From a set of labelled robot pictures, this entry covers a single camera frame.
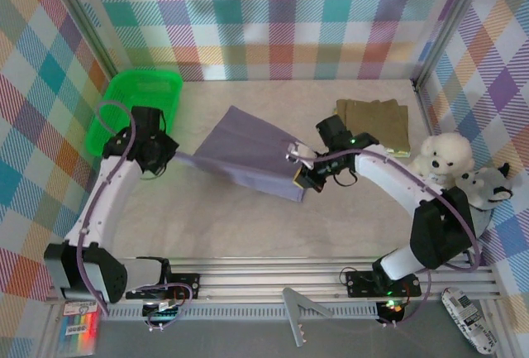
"purple cloth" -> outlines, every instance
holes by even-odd
[[[286,160],[286,141],[298,139],[231,106],[194,155],[177,151],[174,158],[233,183],[301,202],[305,190],[293,183],[301,165]]]

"plush toy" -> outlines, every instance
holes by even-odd
[[[423,178],[449,189],[454,187],[454,178],[474,168],[470,142],[454,132],[430,136],[422,143],[421,154],[409,166]]]
[[[493,210],[512,197],[511,183],[506,179],[509,168],[506,162],[501,168],[482,168],[455,179],[455,185],[465,192],[469,200],[472,223],[478,238],[489,225]]]

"plaid wallpaper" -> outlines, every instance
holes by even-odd
[[[529,354],[529,0],[474,0],[424,95],[436,133],[472,142],[478,167],[511,164],[514,197],[483,236]]]
[[[51,279],[42,255],[72,227],[93,175],[83,148],[107,85],[61,0],[0,0],[0,357],[29,354]]]
[[[184,80],[410,78],[454,0],[81,0],[119,69]]]

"green plastic bin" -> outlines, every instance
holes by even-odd
[[[159,108],[164,112],[169,133],[178,109],[181,89],[182,78],[177,73],[161,70],[127,70],[112,79],[102,100],[117,100],[129,109],[133,106]],[[102,107],[101,116],[114,131],[120,131],[129,126],[128,117],[116,106]],[[94,117],[86,137],[88,152],[100,156],[105,143],[111,136],[110,132]]]

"folded khaki cloth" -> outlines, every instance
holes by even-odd
[[[409,155],[407,106],[400,106],[397,100],[362,102],[340,99],[336,101],[336,114],[353,135],[368,132],[388,152],[398,156]]]

